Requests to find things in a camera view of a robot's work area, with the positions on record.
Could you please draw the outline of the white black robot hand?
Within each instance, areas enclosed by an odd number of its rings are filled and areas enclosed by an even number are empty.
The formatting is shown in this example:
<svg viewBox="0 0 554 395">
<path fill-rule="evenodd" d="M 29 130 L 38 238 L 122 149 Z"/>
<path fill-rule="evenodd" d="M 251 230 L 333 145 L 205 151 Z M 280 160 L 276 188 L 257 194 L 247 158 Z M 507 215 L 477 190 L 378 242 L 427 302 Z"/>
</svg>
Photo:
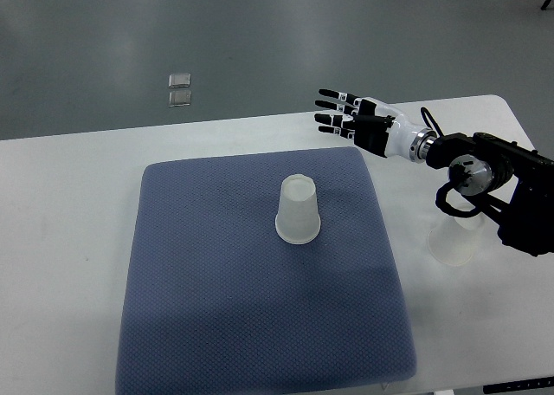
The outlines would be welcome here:
<svg viewBox="0 0 554 395">
<path fill-rule="evenodd" d="M 371 97 L 331 89 L 320 89 L 323 97 L 315 105 L 327 113 L 314 114 L 322 133 L 352 141 L 378 157 L 403 157 L 421 163 L 438 134 L 433 129 L 412 122 L 401 110 Z"/>
</svg>

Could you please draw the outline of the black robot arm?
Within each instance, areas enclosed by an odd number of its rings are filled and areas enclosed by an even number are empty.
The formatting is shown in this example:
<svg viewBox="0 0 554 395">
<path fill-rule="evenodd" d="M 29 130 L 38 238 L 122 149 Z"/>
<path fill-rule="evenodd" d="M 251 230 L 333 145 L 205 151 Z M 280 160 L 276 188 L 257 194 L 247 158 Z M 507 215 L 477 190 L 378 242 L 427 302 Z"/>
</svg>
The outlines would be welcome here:
<svg viewBox="0 0 554 395">
<path fill-rule="evenodd" d="M 453 133 L 425 149 L 425 162 L 446 168 L 435 205 L 452 217 L 480 213 L 498 225 L 503 245 L 540 256 L 553 251 L 553 161 L 488 133 Z"/>
</svg>

